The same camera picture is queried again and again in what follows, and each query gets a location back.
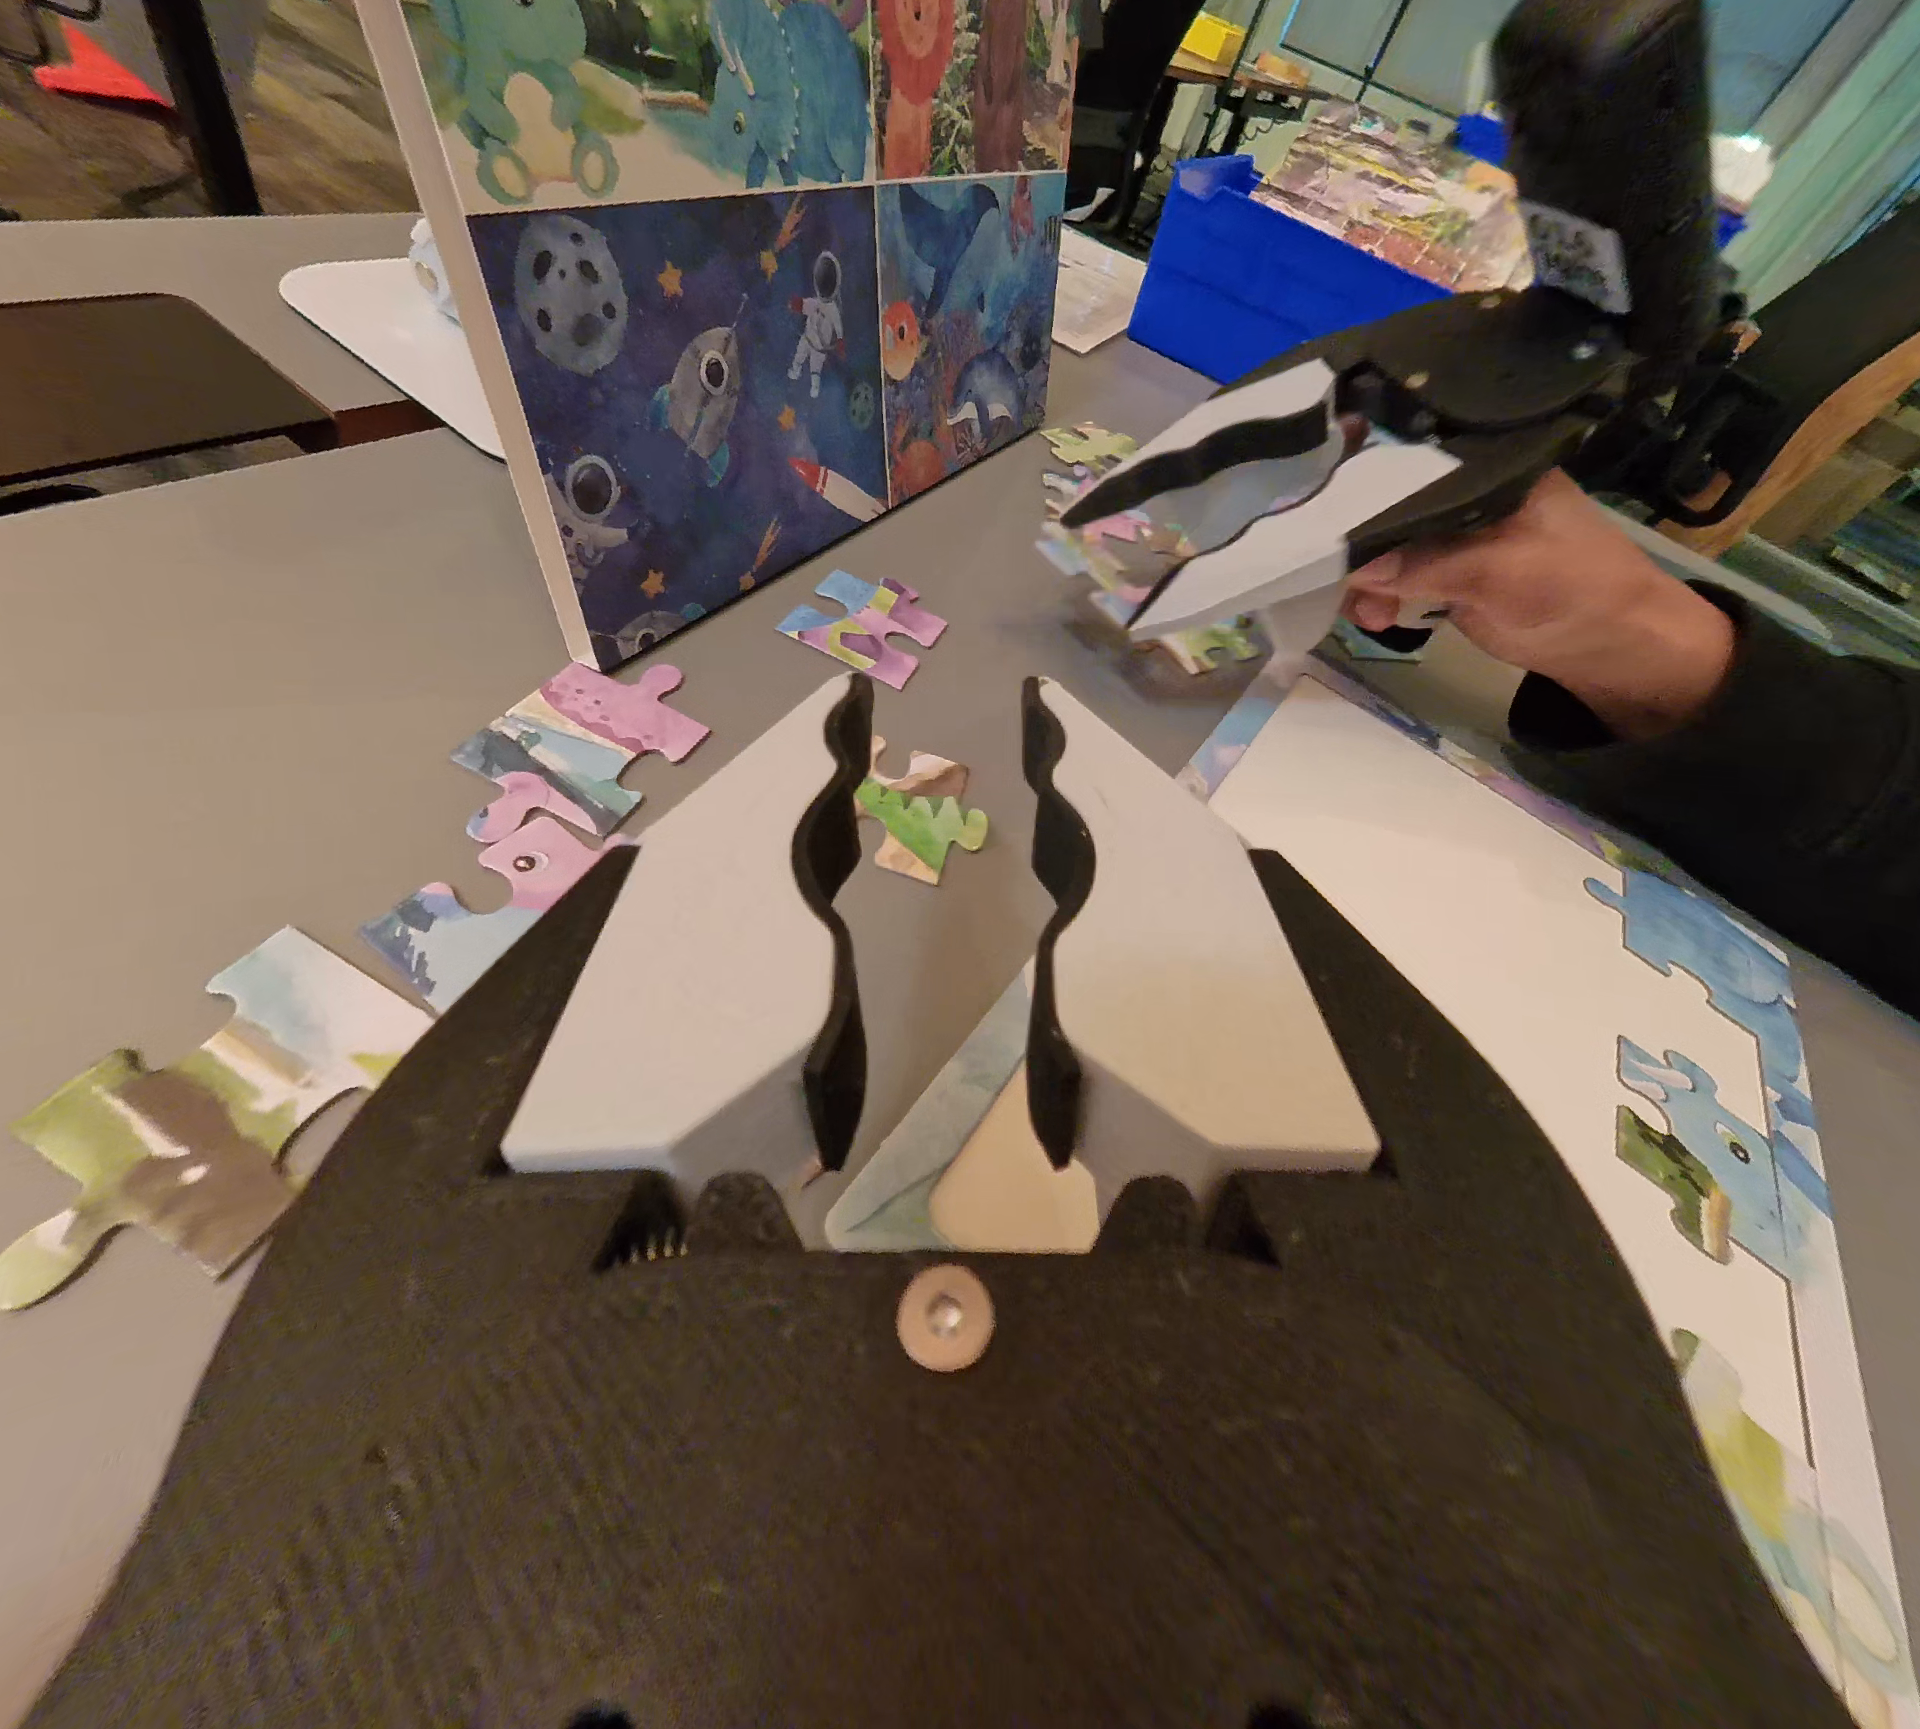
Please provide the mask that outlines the laminated instruction sheet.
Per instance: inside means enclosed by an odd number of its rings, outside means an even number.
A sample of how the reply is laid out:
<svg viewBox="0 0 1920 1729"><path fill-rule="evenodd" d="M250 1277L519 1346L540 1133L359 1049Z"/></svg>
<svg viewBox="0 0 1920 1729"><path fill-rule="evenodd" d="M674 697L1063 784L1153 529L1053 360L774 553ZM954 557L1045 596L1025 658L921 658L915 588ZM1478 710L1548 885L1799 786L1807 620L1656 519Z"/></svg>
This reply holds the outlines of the laminated instruction sheet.
<svg viewBox="0 0 1920 1729"><path fill-rule="evenodd" d="M1060 229L1058 284L1053 341L1074 355L1088 355L1126 335L1140 300L1147 261L1064 223Z"/></svg>

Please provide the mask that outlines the blue plastic bin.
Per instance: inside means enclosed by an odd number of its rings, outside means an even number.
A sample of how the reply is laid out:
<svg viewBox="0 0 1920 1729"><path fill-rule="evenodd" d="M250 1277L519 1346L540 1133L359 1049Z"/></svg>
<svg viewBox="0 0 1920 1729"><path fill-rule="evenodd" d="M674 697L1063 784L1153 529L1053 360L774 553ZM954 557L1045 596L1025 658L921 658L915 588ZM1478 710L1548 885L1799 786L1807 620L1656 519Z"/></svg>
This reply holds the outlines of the blue plastic bin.
<svg viewBox="0 0 1920 1729"><path fill-rule="evenodd" d="M1451 294L1257 195L1253 157L1174 166L1129 338L1216 385Z"/></svg>

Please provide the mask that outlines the joined green dinosaur puzzle pieces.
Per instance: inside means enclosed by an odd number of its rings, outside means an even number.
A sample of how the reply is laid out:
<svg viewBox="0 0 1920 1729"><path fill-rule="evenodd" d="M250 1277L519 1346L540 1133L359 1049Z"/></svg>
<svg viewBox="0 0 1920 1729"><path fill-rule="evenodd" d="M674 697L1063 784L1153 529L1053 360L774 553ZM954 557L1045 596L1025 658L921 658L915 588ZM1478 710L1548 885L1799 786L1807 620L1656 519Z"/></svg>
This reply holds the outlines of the joined green dinosaur puzzle pieces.
<svg viewBox="0 0 1920 1729"><path fill-rule="evenodd" d="M1901 1601L1818 1500L1807 1461L1744 1408L1734 1367L1696 1333L1668 1333L1695 1430L1741 1538L1857 1725L1915 1728L1917 1674Z"/></svg>

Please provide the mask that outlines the jigsaw puzzle pieces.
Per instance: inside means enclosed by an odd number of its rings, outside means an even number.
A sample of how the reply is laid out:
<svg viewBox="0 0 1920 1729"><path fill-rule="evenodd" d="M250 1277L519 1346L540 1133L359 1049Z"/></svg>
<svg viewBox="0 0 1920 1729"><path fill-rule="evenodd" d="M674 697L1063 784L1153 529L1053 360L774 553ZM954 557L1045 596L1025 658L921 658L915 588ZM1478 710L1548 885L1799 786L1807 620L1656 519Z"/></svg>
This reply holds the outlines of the jigsaw puzzle pieces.
<svg viewBox="0 0 1920 1729"><path fill-rule="evenodd" d="M437 1013L386 969L414 1002L285 927L207 982L231 1015L205 1044L167 1069L112 1050L18 1117L13 1134L74 1195L4 1247L4 1310L48 1301L121 1229L212 1279L239 1268L297 1201L283 1156L301 1131L340 1097L377 1090L459 1002Z"/></svg>

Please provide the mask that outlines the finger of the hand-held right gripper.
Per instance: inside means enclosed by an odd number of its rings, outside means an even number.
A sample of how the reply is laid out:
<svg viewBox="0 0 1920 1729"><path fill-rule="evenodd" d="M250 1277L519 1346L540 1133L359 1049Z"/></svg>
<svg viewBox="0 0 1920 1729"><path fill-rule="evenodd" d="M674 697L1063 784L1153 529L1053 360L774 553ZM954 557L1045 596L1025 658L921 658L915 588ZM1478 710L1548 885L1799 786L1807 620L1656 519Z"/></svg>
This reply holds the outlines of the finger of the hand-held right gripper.
<svg viewBox="0 0 1920 1729"><path fill-rule="evenodd" d="M1159 639L1339 585L1352 567L1359 529L1461 467L1438 446L1369 446L1319 492L1177 565L1135 609L1126 632Z"/></svg>
<svg viewBox="0 0 1920 1729"><path fill-rule="evenodd" d="M1371 418L1340 395L1322 360L1224 389L1100 477L1063 511L1060 529L1092 533L1137 516L1173 546L1222 546L1257 519L1320 495L1371 443Z"/></svg>

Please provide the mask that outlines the black office chair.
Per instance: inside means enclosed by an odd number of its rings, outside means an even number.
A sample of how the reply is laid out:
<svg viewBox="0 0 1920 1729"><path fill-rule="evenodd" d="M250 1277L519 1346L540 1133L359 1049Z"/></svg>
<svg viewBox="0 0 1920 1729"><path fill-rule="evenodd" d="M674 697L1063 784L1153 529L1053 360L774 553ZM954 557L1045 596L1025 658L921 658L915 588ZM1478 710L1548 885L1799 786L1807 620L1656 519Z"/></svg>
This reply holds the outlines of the black office chair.
<svg viewBox="0 0 1920 1729"><path fill-rule="evenodd" d="M1068 221L1123 221L1164 121L1156 96L1206 0L1110 0L1081 52L1068 136Z"/></svg>

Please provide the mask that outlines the person's right forearm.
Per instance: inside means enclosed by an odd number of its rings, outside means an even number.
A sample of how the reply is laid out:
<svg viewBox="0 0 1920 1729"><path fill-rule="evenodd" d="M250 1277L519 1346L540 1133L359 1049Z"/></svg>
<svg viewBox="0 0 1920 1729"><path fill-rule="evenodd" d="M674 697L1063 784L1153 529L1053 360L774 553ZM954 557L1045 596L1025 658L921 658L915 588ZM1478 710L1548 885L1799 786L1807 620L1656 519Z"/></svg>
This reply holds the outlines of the person's right forearm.
<svg viewBox="0 0 1920 1729"><path fill-rule="evenodd" d="M1693 590L1734 629L1702 708L1626 740L1531 673L1506 713L1517 767L1917 1016L1917 668L1834 654L1732 590Z"/></svg>

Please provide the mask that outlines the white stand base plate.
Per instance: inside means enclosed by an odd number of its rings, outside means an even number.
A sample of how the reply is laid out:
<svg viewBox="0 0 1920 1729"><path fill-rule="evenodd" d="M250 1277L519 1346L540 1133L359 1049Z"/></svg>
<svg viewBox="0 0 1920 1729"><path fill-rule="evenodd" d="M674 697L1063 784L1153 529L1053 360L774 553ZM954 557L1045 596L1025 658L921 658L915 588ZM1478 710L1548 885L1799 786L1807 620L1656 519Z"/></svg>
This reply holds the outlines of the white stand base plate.
<svg viewBox="0 0 1920 1729"><path fill-rule="evenodd" d="M287 272L283 300L445 427L507 458L428 221L405 258L311 263Z"/></svg>

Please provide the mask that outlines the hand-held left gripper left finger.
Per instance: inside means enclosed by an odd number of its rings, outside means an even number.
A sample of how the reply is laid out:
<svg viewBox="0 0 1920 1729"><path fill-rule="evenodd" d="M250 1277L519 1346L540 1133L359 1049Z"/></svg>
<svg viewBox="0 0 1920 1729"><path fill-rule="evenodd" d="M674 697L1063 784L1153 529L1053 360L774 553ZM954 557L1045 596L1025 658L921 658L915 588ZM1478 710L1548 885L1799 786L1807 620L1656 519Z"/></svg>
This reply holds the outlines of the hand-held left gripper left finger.
<svg viewBox="0 0 1920 1729"><path fill-rule="evenodd" d="M503 1137L517 1172L789 1193L849 1162L869 1044L837 898L859 858L866 679L825 686L642 831Z"/></svg>

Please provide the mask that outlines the pink spotted back puzzle piece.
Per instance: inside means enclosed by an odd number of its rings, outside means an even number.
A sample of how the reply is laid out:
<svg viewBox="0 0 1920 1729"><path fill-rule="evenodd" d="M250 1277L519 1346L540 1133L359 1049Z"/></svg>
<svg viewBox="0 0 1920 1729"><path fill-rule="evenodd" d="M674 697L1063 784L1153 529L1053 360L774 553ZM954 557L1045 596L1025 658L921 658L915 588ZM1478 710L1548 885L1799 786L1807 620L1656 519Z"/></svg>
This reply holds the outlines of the pink spotted back puzzle piece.
<svg viewBox="0 0 1920 1729"><path fill-rule="evenodd" d="M572 663L461 743L450 758L495 784L466 824L485 846L546 815L605 841L640 804L620 776L638 757L681 763L710 729L671 703L685 673L671 663L620 682Z"/></svg>

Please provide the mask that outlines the wooden office desk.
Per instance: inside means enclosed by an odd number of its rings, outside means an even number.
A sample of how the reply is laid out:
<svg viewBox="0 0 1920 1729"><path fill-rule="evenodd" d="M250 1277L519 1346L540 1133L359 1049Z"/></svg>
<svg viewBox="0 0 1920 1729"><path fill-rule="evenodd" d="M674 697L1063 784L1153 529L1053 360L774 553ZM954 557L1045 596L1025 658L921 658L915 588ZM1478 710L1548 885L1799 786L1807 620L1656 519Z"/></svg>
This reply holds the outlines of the wooden office desk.
<svg viewBox="0 0 1920 1729"><path fill-rule="evenodd" d="M1219 65L1178 51L1166 65L1154 96L1154 123L1163 139L1166 139L1178 90L1184 86L1202 88L1210 96L1202 130L1192 145L1197 157L1236 154L1253 126L1301 123L1313 105L1337 98L1304 77L1274 77L1255 65Z"/></svg>

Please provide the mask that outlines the blue triceratops body puzzle piece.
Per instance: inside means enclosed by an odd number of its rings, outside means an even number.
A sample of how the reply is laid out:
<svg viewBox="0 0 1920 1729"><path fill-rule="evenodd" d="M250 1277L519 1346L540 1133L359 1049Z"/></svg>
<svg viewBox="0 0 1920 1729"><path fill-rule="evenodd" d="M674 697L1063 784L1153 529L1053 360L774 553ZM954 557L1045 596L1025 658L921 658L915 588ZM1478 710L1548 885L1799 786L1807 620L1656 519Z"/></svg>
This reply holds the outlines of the blue triceratops body puzzle piece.
<svg viewBox="0 0 1920 1729"><path fill-rule="evenodd" d="M1710 901L1647 870L1626 870L1620 889L1598 876L1583 887L1616 913L1631 954L1662 974L1698 981L1708 1005L1754 1038L1764 1083L1782 1086L1807 1073L1794 981L1781 951Z"/></svg>

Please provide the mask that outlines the pink dinosaur head puzzle piece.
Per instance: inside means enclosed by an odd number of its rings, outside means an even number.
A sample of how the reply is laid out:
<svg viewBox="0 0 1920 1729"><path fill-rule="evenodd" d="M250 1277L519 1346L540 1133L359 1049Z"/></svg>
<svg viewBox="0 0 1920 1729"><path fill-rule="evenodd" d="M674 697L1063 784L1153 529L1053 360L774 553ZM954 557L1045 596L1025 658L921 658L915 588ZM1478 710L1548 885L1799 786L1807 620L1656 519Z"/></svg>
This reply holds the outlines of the pink dinosaur head puzzle piece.
<svg viewBox="0 0 1920 1729"><path fill-rule="evenodd" d="M497 782L469 833L479 865L503 876L507 901L474 910L447 882L430 882L359 927L361 938L433 1011L450 1009L606 852L589 810L533 771Z"/></svg>

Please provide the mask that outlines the person's right hand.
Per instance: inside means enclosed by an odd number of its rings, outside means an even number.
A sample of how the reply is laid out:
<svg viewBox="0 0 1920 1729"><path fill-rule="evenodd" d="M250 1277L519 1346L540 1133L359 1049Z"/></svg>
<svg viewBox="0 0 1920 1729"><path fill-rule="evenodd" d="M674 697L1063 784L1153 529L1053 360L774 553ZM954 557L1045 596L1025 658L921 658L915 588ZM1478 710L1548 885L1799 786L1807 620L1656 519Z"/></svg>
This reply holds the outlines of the person's right hand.
<svg viewBox="0 0 1920 1729"><path fill-rule="evenodd" d="M1698 717L1739 627L1668 574L1562 470L1492 526L1359 567L1343 610L1371 632L1446 612L1476 649L1547 679L1626 743Z"/></svg>

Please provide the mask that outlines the animal picture board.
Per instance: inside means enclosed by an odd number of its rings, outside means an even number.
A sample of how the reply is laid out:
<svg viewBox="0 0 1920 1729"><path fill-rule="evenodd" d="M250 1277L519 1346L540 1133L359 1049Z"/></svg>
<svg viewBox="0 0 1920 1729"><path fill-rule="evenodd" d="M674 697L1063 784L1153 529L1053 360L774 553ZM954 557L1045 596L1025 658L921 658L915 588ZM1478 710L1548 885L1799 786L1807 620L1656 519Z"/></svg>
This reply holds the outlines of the animal picture board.
<svg viewBox="0 0 1920 1729"><path fill-rule="evenodd" d="M1085 0L356 0L568 652L1041 427Z"/></svg>

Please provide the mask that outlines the forest picture puzzle board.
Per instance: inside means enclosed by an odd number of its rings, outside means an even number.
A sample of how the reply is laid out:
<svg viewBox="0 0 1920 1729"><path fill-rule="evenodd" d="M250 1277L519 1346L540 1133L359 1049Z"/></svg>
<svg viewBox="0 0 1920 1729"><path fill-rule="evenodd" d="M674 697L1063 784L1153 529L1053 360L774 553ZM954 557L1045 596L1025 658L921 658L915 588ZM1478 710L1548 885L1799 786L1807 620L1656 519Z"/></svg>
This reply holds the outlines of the forest picture puzzle board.
<svg viewBox="0 0 1920 1729"><path fill-rule="evenodd" d="M1311 106L1255 196L1454 293L1525 287L1532 277L1506 170L1346 101Z"/></svg>

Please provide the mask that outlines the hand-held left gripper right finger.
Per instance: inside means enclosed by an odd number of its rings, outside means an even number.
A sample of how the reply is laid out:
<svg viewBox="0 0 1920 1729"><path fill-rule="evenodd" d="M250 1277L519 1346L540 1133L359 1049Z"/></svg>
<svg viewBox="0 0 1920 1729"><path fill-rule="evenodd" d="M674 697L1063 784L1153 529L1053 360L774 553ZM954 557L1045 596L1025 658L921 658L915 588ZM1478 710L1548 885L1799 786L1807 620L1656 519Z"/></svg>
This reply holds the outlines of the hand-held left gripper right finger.
<svg viewBox="0 0 1920 1729"><path fill-rule="evenodd" d="M1137 1180L1364 1172L1380 1133L1236 831L1058 680L1020 686L1033 963L1027 1108L1100 1213Z"/></svg>

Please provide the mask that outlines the white puzzle tray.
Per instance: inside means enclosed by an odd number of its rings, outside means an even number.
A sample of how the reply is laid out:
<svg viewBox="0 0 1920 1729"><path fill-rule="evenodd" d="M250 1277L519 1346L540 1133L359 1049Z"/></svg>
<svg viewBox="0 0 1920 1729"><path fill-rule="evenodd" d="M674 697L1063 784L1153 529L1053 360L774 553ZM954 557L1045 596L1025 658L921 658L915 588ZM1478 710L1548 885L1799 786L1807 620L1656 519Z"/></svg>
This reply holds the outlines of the white puzzle tray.
<svg viewBox="0 0 1920 1729"><path fill-rule="evenodd" d="M1696 1252L1670 1228L1665 1195L1616 1156L1629 1037L1689 1054L1729 1111L1784 1133L1825 1172L1809 1059L1796 1083L1764 1083L1754 1037L1693 977L1631 954L1618 915L1583 885L1620 889L1638 868L1696 893L1330 675L1283 703L1260 680L1182 782L1255 849L1294 865L1517 1092L1595 1208L1678 1388L1668 1333L1686 1329L1734 1367L1746 1412L1810 1466L1822 1514L1866 1551L1909 1628L1834 1218L1814 1220L1814 1282L1791 1286L1744 1254L1719 1266Z"/></svg>

